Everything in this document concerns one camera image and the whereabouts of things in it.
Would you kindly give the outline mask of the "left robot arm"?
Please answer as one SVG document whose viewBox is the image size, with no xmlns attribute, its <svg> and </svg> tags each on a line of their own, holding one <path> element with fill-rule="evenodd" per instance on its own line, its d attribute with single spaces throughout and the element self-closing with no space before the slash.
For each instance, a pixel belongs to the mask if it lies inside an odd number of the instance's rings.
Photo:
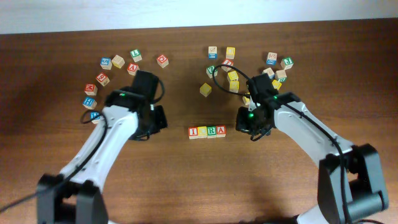
<svg viewBox="0 0 398 224">
<path fill-rule="evenodd" d="M 147 141 L 167 127 L 155 97 L 164 84 L 139 70 L 131 86 L 112 91 L 99 120 L 77 155 L 58 175 L 43 175 L 37 184 L 37 223 L 110 223 L 102 196 L 106 178 L 128 140 Z"/>
</svg>

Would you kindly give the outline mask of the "green R block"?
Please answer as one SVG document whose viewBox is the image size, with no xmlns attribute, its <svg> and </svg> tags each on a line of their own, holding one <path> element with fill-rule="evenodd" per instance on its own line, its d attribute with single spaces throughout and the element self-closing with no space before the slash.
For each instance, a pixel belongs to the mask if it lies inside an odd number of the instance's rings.
<svg viewBox="0 0 398 224">
<path fill-rule="evenodd" d="M 216 138 L 216 126 L 207 126 L 207 138 Z"/>
</svg>

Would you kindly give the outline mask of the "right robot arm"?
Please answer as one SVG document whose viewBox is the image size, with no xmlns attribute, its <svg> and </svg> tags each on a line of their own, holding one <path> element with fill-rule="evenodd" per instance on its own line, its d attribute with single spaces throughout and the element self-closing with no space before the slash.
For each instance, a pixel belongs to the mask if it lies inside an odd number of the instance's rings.
<svg viewBox="0 0 398 224">
<path fill-rule="evenodd" d="M 280 94 L 267 75 L 246 82 L 250 104 L 241 107 L 236 130 L 252 141 L 273 128 L 294 140 L 318 167 L 317 205 L 281 223 L 360 223 L 389 207 L 377 150 L 333 132 L 292 92 Z"/>
</svg>

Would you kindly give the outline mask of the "yellow C block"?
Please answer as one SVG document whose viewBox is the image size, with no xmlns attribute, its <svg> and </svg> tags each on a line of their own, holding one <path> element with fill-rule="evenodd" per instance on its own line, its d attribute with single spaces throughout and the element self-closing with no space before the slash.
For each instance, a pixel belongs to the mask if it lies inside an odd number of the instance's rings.
<svg viewBox="0 0 398 224">
<path fill-rule="evenodd" d="M 207 138 L 207 127 L 206 126 L 199 126 L 198 129 L 198 138 Z"/>
</svg>

